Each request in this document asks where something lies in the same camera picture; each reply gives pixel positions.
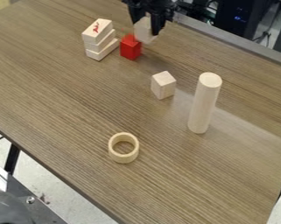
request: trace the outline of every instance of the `gray floor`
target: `gray floor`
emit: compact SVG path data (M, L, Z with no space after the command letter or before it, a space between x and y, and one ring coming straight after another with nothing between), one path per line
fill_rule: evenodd
M278 6L278 4L273 4L272 7L270 8L270 10L267 12L267 14L264 16L263 20L261 21L261 23L258 25L258 27L256 29L254 39L260 37L262 35L262 33L268 29L268 27L270 26L270 24L272 22L272 19L274 18L274 14L277 10L277 6ZM275 20L272 28L269 31L269 33L271 33L271 36L269 39L269 44L268 44L268 47L270 49L272 49L273 46L275 45L275 42L277 41L277 37L280 33L280 30L281 30L281 13L279 14L279 16ZM260 43L260 45L267 46L267 38L265 38Z
M10 145L5 139L0 141L1 167L4 167ZM116 223L24 153L20 154L14 177L37 196L44 194L48 206L70 224Z

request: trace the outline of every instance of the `red block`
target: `red block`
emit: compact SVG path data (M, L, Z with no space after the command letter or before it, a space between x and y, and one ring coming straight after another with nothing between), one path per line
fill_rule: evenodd
M137 41L132 34L122 38L120 43L120 55L129 60L135 60L141 54L142 43Z

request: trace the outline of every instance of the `wood grain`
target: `wood grain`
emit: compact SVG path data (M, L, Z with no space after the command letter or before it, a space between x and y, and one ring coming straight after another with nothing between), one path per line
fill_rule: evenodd
M120 223L265 223L281 188L281 66L169 24L137 61L85 56L97 18L132 31L116 0L23 0L0 11L0 130ZM150 77L168 70L173 98ZM201 73L223 78L208 132L186 121ZM131 164L108 140L135 135Z

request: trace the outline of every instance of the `wooden block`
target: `wooden block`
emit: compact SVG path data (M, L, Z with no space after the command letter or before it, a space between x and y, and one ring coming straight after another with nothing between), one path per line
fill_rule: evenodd
M136 60L141 55L142 43L137 41L134 35L128 34L120 43L120 55L129 60Z
M157 36L151 34L151 18L142 17L134 24L134 33L137 40L149 45Z
M86 49L86 55L94 60L102 60L119 46L118 39L114 38L101 52L93 52Z
M112 41L112 39L115 38L115 36L116 36L116 31L113 29L97 45L90 44L88 42L84 42L85 49L88 49L89 51L92 51L92 52L99 53L102 51L103 48L105 48Z
M112 29L113 24L111 20L99 18L82 33L82 38L84 42L97 45Z
M215 73L200 75L188 121L192 132L203 134L207 131L221 85L222 79Z
M157 73L151 77L151 91L162 100L174 95L176 83L177 81L167 71Z

